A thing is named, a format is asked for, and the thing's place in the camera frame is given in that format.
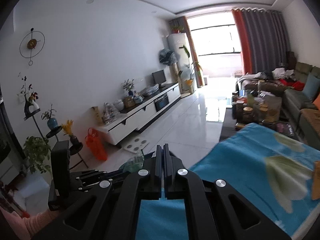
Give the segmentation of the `white bathroom scale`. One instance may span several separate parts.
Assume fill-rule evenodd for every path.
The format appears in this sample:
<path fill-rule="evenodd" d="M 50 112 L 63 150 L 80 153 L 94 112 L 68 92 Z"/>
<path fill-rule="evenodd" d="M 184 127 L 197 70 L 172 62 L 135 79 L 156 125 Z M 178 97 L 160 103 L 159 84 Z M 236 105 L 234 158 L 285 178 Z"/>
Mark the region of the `white bathroom scale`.
<path fill-rule="evenodd" d="M 136 137 L 135 139 L 132 139 L 125 147 L 124 150 L 129 151 L 131 153 L 138 153 L 140 150 L 143 150 L 147 145 L 149 144 L 149 141 L 142 137 Z"/>

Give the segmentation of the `cluttered coffee table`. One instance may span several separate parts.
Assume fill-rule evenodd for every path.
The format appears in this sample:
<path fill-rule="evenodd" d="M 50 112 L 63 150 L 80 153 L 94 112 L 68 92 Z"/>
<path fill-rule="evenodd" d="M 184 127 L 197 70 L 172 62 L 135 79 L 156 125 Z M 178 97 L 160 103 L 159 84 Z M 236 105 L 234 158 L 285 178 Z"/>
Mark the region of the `cluttered coffee table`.
<path fill-rule="evenodd" d="M 280 120 L 284 90 L 284 86 L 265 80 L 249 82 L 243 89 L 236 86 L 232 93 L 235 130 L 238 131 L 250 123 L 276 129 Z"/>

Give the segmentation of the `tall plant yellow pot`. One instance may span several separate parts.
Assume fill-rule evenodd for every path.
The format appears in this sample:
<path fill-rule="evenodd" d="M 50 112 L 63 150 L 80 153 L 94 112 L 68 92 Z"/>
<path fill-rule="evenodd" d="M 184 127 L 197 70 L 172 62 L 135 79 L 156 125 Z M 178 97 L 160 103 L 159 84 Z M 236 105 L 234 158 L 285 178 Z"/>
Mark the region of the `tall plant yellow pot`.
<path fill-rule="evenodd" d="M 195 92 L 195 79 L 202 69 L 198 61 L 190 62 L 191 55 L 186 45 L 178 46 L 180 59 L 178 62 L 180 72 L 179 77 L 183 82 L 183 88 L 186 92 L 193 94 Z"/>

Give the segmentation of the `white standing air conditioner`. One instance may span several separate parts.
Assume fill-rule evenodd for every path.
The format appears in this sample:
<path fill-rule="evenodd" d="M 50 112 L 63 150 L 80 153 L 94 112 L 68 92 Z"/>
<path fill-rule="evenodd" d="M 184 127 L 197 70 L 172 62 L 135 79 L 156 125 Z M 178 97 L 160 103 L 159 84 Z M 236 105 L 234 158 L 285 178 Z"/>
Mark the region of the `white standing air conditioner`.
<path fill-rule="evenodd" d="M 185 33 L 178 33 L 178 34 L 170 34 L 167 37 L 167 41 L 168 41 L 168 45 L 170 50 L 175 52 L 176 58 L 177 58 L 177 65 L 180 59 L 180 52 L 178 49 L 179 45 L 186 45 L 186 47 L 189 49 L 189 44 L 188 44 L 188 39 Z M 186 92 L 183 88 L 183 82 L 181 81 L 180 77 L 179 77 L 179 72 L 178 72 L 178 83 L 180 85 L 180 89 L 181 89 L 181 94 L 183 95 L 187 95 L 190 94 L 189 92 Z"/>

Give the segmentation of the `green leafy floor plant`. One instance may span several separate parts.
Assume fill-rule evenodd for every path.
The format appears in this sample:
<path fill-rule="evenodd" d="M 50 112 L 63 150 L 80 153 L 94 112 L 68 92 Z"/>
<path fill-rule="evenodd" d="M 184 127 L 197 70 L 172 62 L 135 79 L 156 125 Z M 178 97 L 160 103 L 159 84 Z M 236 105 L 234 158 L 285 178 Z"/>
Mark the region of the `green leafy floor plant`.
<path fill-rule="evenodd" d="M 27 137 L 23 145 L 23 151 L 29 161 L 31 174 L 39 171 L 41 174 L 49 172 L 52 174 L 51 166 L 46 163 L 50 160 L 50 146 L 48 139 L 41 137 Z"/>

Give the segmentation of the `blue floral tablecloth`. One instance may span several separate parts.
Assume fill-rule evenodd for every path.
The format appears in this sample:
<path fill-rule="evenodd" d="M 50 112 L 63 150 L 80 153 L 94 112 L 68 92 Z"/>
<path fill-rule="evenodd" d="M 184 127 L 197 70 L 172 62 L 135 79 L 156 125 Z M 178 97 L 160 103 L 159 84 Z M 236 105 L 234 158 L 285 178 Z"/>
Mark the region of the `blue floral tablecloth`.
<path fill-rule="evenodd" d="M 311 199 L 316 161 L 319 150 L 249 124 L 188 169 L 225 180 L 292 239 L 303 239 L 319 215 L 319 199 Z M 188 239 L 183 200 L 143 200 L 136 239 Z"/>

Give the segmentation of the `orange grey curtain right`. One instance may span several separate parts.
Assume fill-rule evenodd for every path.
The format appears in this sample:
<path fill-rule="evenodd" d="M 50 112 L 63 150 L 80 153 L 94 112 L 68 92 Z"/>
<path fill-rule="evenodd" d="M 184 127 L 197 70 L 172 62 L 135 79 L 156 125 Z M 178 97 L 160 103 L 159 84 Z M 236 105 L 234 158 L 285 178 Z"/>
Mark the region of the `orange grey curtain right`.
<path fill-rule="evenodd" d="M 288 64 L 291 51 L 283 14 L 277 10 L 231 10 L 241 44 L 244 74 L 271 72 Z"/>

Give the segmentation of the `covered standing fan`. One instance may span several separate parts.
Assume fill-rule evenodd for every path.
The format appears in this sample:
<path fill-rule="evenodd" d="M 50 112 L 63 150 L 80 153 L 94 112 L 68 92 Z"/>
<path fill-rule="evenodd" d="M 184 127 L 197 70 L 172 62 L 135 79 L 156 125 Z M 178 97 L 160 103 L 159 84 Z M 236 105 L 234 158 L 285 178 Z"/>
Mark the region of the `covered standing fan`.
<path fill-rule="evenodd" d="M 179 70 L 175 52 L 170 49 L 162 49 L 159 52 L 159 63 L 163 67 L 167 82 L 177 83 Z"/>

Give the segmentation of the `yellow flower in vase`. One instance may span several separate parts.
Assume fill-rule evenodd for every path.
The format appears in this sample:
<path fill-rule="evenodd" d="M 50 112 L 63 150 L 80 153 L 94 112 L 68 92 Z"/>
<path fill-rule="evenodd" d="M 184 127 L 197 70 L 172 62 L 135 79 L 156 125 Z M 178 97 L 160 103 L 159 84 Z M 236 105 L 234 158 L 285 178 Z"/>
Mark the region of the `yellow flower in vase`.
<path fill-rule="evenodd" d="M 75 145 L 79 141 L 72 132 L 72 126 L 73 126 L 73 120 L 67 120 L 64 124 L 61 125 L 64 135 L 68 135 L 72 145 Z"/>

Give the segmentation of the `brown curtain left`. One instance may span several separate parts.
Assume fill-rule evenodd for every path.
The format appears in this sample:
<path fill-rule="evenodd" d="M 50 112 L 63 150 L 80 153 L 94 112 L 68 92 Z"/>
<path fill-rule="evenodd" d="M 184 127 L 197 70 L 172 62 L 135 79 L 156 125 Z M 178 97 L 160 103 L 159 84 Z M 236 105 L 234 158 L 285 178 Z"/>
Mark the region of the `brown curtain left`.
<path fill-rule="evenodd" d="M 179 31 L 180 33 L 185 33 L 188 39 L 189 44 L 189 55 L 192 59 L 192 66 L 195 70 L 195 79 L 198 88 L 204 86 L 203 77 L 202 77 L 202 67 L 199 64 L 197 53 L 195 50 L 193 38 L 191 36 L 191 31 L 189 28 L 189 24 L 187 22 L 187 18 L 185 16 L 175 18 L 169 21 L 169 26 L 172 33 L 176 33 Z"/>

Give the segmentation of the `green sectional sofa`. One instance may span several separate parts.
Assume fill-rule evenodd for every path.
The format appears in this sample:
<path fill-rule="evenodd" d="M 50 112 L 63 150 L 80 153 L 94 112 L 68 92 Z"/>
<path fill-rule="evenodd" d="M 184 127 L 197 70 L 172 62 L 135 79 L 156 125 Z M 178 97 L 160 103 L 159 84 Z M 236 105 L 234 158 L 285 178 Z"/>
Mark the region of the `green sectional sofa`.
<path fill-rule="evenodd" d="M 319 68 L 297 62 L 292 76 L 294 84 L 302 85 L 302 89 L 286 86 L 280 80 L 244 80 L 242 87 L 281 97 L 282 107 L 298 134 L 309 146 L 319 150 Z"/>

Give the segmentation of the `orange plastic bag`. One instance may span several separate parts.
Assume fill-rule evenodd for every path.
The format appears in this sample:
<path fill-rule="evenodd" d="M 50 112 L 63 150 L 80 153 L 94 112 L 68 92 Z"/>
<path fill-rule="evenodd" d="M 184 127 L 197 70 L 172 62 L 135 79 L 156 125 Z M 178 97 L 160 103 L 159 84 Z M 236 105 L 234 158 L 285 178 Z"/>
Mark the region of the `orange plastic bag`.
<path fill-rule="evenodd" d="M 99 161 L 107 161 L 107 152 L 100 140 L 98 131 L 94 128 L 89 128 L 85 137 L 87 147 L 90 149 L 93 156 Z"/>

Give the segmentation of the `black computer monitor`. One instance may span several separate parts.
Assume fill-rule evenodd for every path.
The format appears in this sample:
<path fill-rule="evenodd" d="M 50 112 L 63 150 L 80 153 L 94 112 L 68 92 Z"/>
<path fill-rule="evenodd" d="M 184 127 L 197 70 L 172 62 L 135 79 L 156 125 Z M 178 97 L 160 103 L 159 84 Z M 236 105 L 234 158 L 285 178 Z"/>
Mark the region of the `black computer monitor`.
<path fill-rule="evenodd" d="M 167 81 L 164 70 L 159 70 L 157 72 L 152 73 L 152 78 L 154 83 L 158 84 L 160 88 L 164 87 L 164 83 L 166 83 Z"/>

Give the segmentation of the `round metal wall clock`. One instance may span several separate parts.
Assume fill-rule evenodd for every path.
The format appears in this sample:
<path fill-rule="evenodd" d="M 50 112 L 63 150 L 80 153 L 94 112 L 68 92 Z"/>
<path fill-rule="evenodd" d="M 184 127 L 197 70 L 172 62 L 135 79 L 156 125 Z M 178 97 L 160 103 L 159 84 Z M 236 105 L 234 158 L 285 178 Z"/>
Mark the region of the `round metal wall clock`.
<path fill-rule="evenodd" d="M 31 28 L 20 42 L 19 52 L 21 57 L 28 60 L 28 66 L 33 65 L 33 58 L 39 55 L 46 42 L 43 32 Z"/>

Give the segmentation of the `white black TV cabinet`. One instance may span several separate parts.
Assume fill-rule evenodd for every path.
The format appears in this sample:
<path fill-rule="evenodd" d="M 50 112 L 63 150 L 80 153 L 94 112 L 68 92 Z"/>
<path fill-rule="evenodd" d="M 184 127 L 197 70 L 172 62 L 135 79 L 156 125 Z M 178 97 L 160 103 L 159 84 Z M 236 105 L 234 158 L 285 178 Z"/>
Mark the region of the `white black TV cabinet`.
<path fill-rule="evenodd" d="M 98 126 L 96 130 L 106 142 L 118 146 L 130 133 L 148 127 L 180 98 L 178 83 L 166 84 L 151 96 L 145 97 L 142 103 L 121 111 L 119 118 L 112 123 Z"/>

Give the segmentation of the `blue vase potted plant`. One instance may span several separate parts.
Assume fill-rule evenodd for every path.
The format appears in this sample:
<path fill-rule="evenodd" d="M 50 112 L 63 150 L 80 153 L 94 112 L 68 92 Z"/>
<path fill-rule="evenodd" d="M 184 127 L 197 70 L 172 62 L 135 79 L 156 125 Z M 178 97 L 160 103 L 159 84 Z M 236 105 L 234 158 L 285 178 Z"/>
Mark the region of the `blue vase potted plant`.
<path fill-rule="evenodd" d="M 58 127 L 57 119 L 55 118 L 56 110 L 53 109 L 51 105 L 50 109 L 43 112 L 41 115 L 42 120 L 47 120 L 47 126 L 50 130 L 53 130 Z"/>

